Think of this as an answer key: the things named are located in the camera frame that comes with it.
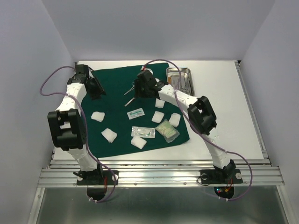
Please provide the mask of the clear bag of swabs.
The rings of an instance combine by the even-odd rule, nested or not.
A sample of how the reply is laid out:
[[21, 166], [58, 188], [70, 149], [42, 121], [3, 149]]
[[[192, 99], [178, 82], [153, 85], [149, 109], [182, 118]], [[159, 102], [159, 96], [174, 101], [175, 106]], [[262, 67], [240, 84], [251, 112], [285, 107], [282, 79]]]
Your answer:
[[173, 142], [180, 135], [179, 131], [166, 119], [156, 127], [156, 130], [164, 137], [167, 143]]

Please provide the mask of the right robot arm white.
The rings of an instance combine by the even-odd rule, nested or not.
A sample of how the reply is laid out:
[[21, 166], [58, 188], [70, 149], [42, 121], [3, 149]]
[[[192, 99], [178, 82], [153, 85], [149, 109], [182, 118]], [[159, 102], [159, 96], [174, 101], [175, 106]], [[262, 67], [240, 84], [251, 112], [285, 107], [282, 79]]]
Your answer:
[[157, 98], [177, 106], [182, 113], [187, 113], [187, 120], [192, 130], [204, 140], [212, 157], [215, 177], [220, 182], [231, 178], [235, 163], [227, 152], [217, 145], [216, 114], [209, 99], [183, 93], [167, 82], [158, 81], [149, 70], [141, 71], [135, 83], [136, 98]]

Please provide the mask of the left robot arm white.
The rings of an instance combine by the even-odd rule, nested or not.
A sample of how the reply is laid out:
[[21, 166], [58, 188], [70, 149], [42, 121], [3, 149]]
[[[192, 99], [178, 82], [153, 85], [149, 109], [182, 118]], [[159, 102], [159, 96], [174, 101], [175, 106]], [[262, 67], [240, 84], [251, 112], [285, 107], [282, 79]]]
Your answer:
[[75, 65], [74, 75], [67, 81], [66, 93], [61, 93], [64, 96], [61, 104], [48, 113], [47, 119], [54, 146], [69, 153], [79, 164], [77, 177], [88, 177], [92, 183], [98, 184], [103, 181], [104, 172], [88, 149], [86, 118], [81, 109], [86, 95], [92, 100], [106, 95], [92, 71], [88, 65]]

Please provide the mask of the steel hemostat forceps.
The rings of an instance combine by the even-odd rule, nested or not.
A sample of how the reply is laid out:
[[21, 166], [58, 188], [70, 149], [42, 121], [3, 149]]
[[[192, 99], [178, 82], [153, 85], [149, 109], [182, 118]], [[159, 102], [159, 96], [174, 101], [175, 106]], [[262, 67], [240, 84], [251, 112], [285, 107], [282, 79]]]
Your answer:
[[135, 88], [135, 85], [132, 85], [132, 87], [129, 90], [127, 90], [123, 95], [124, 96], [127, 95], [129, 92], [131, 92], [132, 90], [134, 90], [134, 88]]

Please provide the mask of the stainless steel tray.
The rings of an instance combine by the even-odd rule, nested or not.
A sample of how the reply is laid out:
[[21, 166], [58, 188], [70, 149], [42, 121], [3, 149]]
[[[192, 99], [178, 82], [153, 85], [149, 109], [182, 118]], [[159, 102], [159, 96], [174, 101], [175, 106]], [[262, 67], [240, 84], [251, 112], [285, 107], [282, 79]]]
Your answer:
[[179, 67], [179, 70], [180, 72], [175, 67], [166, 69], [168, 83], [176, 87], [180, 80], [179, 90], [185, 94], [195, 96], [191, 70], [187, 67]]

